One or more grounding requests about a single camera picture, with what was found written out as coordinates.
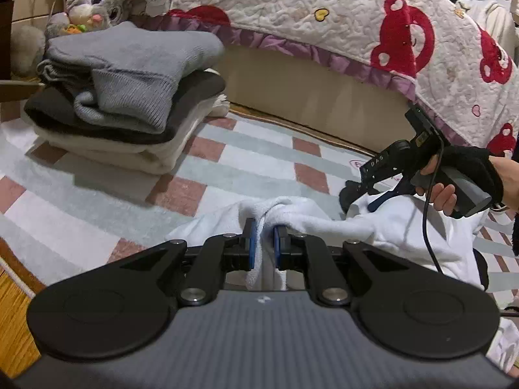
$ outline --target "folded black sweater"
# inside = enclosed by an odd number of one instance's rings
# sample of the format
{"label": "folded black sweater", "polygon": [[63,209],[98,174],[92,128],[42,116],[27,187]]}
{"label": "folded black sweater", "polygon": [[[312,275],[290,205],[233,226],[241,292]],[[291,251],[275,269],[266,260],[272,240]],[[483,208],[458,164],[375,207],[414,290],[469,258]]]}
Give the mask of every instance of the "folded black sweater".
{"label": "folded black sweater", "polygon": [[74,97],[60,85],[48,86],[32,95],[27,100],[24,110],[38,127],[52,132],[153,145],[172,140],[191,109],[203,100],[220,95],[224,89],[225,81],[220,76],[206,71],[195,71],[182,79],[173,95],[165,130],[160,134],[87,123],[75,114]]}

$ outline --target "white cloth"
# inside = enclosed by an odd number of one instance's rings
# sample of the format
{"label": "white cloth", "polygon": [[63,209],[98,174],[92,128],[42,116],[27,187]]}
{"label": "white cloth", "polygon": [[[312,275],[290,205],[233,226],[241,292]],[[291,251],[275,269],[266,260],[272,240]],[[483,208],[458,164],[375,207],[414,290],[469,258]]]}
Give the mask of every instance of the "white cloth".
{"label": "white cloth", "polygon": [[[150,174],[170,172],[187,141],[200,122],[207,116],[227,115],[229,102],[225,95],[198,103],[178,127],[174,138],[155,145],[136,145],[115,140],[68,135],[45,130],[34,125],[35,133],[52,146],[66,149],[82,157]],[[33,123],[26,115],[24,119]]]}
{"label": "white cloth", "polygon": [[490,344],[487,358],[508,373],[519,355],[519,331],[513,321],[501,318],[499,329]]}
{"label": "white cloth", "polygon": [[486,30],[503,48],[510,58],[515,56],[518,44],[515,23],[506,7],[495,0],[458,0],[456,7],[466,12],[479,27]]}
{"label": "white cloth", "polygon": [[[344,221],[331,220],[313,201],[301,197],[278,197],[261,202],[243,201],[208,213],[174,229],[167,240],[183,239],[189,245],[202,245],[212,235],[227,232],[240,234],[245,220],[258,222],[255,267],[251,272],[227,274],[227,283],[248,289],[285,290],[287,285],[300,287],[300,277],[276,270],[273,262],[272,234],[276,225],[319,236],[328,245],[342,246],[346,239],[365,241],[387,252],[435,269],[425,247],[421,231],[423,199],[417,196],[394,197],[374,213],[368,204],[377,196],[357,200]],[[486,212],[470,218],[453,219],[429,210],[427,231],[431,246],[443,272],[483,288],[472,251],[472,235],[478,232]],[[487,356],[508,371],[519,351],[519,331],[508,319],[501,319],[499,331]]]}

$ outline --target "wooden floor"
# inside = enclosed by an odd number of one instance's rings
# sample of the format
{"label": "wooden floor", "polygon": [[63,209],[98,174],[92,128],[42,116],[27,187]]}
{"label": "wooden floor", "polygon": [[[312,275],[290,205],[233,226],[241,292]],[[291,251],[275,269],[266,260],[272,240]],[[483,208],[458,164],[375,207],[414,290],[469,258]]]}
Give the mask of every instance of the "wooden floor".
{"label": "wooden floor", "polygon": [[11,378],[40,357],[25,322],[29,302],[0,267],[0,369]]}

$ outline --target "white towel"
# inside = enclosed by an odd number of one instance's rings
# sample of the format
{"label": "white towel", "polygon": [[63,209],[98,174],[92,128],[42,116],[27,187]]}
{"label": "white towel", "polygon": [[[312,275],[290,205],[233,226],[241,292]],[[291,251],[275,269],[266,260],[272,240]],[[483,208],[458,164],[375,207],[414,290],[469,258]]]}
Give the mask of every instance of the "white towel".
{"label": "white towel", "polygon": [[[280,224],[319,236],[330,246],[342,246],[346,239],[365,241],[434,270],[421,231],[423,199],[394,197],[370,213],[368,204],[375,198],[377,196],[361,197],[351,206],[344,221],[331,220],[313,200],[302,197],[243,201],[182,225],[173,230],[167,240],[183,239],[189,245],[201,245],[212,235],[240,234],[245,220],[255,218],[258,222],[255,268],[248,273],[227,274],[226,280],[235,285],[245,282],[247,288],[253,290],[285,290],[287,287],[286,272],[276,270],[273,262],[272,230]],[[486,212],[482,212],[470,218],[453,219],[431,208],[427,223],[429,241],[443,272],[479,288],[483,287],[472,251],[472,235],[479,231],[485,216]],[[508,371],[518,351],[519,331],[511,321],[502,319],[487,356]]]}

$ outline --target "stack of folded clothes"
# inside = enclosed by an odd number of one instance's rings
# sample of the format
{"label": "stack of folded clothes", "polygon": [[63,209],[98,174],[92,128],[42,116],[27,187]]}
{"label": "stack of folded clothes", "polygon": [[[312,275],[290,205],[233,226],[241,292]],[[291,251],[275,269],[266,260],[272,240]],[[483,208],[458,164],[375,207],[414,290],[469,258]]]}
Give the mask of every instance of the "stack of folded clothes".
{"label": "stack of folded clothes", "polygon": [[48,85],[24,111],[53,146],[163,174],[223,103],[224,80],[203,71],[222,52],[208,32],[147,31],[130,22],[54,38],[38,66]]}

